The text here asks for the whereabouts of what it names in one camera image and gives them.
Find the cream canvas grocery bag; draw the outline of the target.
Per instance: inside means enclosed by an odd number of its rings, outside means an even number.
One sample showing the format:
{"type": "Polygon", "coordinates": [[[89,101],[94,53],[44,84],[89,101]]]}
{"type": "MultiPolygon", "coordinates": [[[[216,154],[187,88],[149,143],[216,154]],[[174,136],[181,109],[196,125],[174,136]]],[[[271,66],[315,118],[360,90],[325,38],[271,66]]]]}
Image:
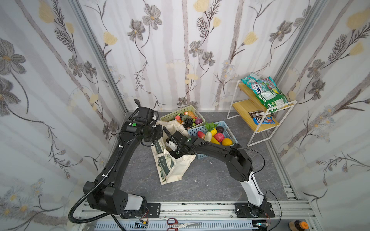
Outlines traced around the cream canvas grocery bag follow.
{"type": "MultiPolygon", "coordinates": [[[[186,129],[177,121],[158,121],[157,125],[162,125],[172,136],[179,132],[185,140],[190,137],[186,129]]],[[[161,185],[180,181],[196,158],[195,155],[174,154],[176,157],[172,156],[172,149],[166,144],[167,138],[167,134],[164,133],[163,137],[154,141],[151,147],[161,185]]]]}

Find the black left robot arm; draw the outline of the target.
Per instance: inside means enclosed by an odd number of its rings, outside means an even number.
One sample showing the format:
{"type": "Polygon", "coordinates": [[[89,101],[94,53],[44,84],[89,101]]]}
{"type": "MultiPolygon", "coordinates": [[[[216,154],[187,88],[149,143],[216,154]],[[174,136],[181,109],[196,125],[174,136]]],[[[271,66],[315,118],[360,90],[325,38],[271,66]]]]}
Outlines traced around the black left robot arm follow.
{"type": "Polygon", "coordinates": [[[129,194],[121,189],[126,168],[137,147],[144,142],[163,137],[161,125],[150,126],[141,122],[126,122],[118,134],[118,145],[109,161],[94,182],[86,182],[84,193],[96,189],[87,196],[90,208],[114,215],[132,213],[142,216],[147,210],[144,196],[129,194]]]}

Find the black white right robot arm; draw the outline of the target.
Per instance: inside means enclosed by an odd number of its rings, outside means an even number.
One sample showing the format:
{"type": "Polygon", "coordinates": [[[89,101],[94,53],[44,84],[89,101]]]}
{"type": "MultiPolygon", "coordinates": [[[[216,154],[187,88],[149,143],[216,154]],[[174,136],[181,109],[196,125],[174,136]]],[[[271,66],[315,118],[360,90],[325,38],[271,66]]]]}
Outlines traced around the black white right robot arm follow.
{"type": "Polygon", "coordinates": [[[214,144],[196,136],[189,138],[179,132],[168,136],[169,145],[174,144],[171,155],[183,157],[194,154],[205,154],[226,164],[229,175],[239,181],[247,195],[247,202],[235,203],[235,213],[238,218],[274,218],[272,204],[262,194],[254,176],[252,159],[239,144],[225,146],[214,144]]]}

